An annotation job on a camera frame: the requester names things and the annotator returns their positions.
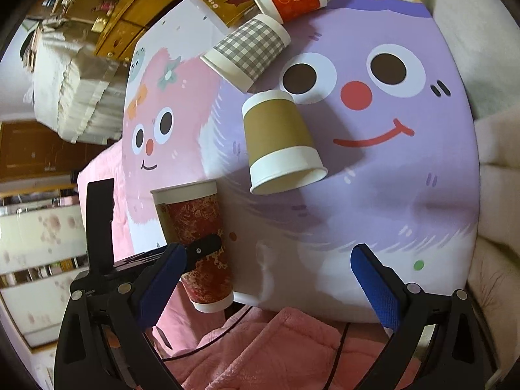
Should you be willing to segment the grey checked paper cup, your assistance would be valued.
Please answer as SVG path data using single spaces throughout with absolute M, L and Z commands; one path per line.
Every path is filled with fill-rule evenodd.
M 284 26 L 260 13 L 224 37 L 200 59 L 225 81 L 246 93 L 290 43 L 291 37 Z

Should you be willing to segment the pink fleece lap blanket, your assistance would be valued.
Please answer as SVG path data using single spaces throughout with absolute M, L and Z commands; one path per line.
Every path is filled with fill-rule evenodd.
M 387 340 L 376 324 L 244 307 L 166 365 L 185 389 L 353 389 Z

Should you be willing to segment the cartoon monster tablecloth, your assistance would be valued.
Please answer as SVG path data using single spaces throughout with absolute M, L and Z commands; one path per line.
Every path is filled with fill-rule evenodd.
M 373 322 L 350 267 L 366 244 L 406 283 L 449 295 L 469 275 L 479 215 L 473 117 L 421 0 L 331 0 L 287 25 L 291 43 L 253 86 L 291 94 L 323 180 L 253 195 L 247 94 L 202 59 L 223 37 L 181 2 L 138 41 L 123 118 L 136 252 L 164 244 L 154 189 L 215 180 L 236 301 Z

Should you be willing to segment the brown white paper cup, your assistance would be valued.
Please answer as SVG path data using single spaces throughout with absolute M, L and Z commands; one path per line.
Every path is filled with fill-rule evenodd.
M 292 96 L 256 93 L 243 104 L 250 193 L 272 195 L 323 180 L 327 168 Z

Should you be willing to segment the floral sliding wardrobe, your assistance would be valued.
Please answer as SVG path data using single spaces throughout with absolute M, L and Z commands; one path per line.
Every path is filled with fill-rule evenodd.
M 87 269 L 77 196 L 1 207 L 1 303 L 29 349 L 57 341 L 71 283 Z

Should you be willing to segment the lace covered furniture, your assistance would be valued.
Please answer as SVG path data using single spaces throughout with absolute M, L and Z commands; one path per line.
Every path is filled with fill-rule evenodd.
M 123 133 L 129 68 L 95 53 L 95 34 L 85 25 L 38 25 L 27 96 L 37 122 L 64 141 L 106 144 Z

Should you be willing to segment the brown wooden door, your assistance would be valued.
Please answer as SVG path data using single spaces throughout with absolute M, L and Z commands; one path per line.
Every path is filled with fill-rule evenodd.
M 36 121 L 2 123 L 0 178 L 7 182 L 78 173 L 114 142 L 72 144 Z

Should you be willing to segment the tall red paper cup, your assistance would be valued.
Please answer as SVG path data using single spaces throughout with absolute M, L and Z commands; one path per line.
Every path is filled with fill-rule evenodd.
M 189 300 L 201 313 L 224 311 L 233 303 L 234 291 L 217 183 L 158 188 L 151 195 L 166 241 L 186 250 L 181 281 Z

